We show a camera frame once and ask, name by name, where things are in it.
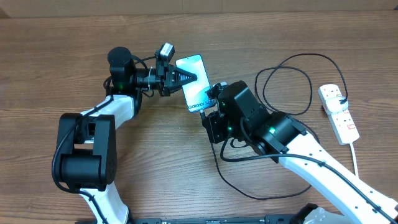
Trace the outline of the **Samsung Galaxy smartphone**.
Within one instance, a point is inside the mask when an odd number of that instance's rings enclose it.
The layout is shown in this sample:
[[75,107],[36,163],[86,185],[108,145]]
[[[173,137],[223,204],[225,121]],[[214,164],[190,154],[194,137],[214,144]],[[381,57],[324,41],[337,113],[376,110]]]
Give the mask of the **Samsung Galaxy smartphone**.
[[178,68],[197,76],[196,81],[182,87],[188,111],[194,113],[213,107],[215,102],[206,93],[211,86],[202,56],[200,54],[192,55],[178,59],[175,63]]

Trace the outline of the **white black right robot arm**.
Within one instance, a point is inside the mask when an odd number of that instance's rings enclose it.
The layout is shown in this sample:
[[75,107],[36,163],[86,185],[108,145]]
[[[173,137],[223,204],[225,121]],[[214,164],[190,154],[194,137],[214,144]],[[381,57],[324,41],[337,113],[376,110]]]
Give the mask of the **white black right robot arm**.
[[244,81],[205,88],[217,110],[202,118],[210,142],[243,141],[307,181],[351,223],[397,223],[397,201],[357,178],[322,148],[305,126],[283,112],[269,113]]

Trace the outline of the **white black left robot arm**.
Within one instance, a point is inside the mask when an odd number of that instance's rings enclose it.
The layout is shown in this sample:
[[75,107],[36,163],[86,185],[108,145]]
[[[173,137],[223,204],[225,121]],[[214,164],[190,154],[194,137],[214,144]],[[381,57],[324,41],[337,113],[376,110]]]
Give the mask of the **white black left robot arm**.
[[170,96],[197,79],[170,61],[174,46],[156,50],[155,67],[125,47],[108,53],[110,77],[104,81],[106,98],[81,113],[61,115],[57,146],[52,159],[52,178],[62,191],[85,199],[95,223],[134,223],[114,183],[117,169],[116,130],[139,112],[148,91]]

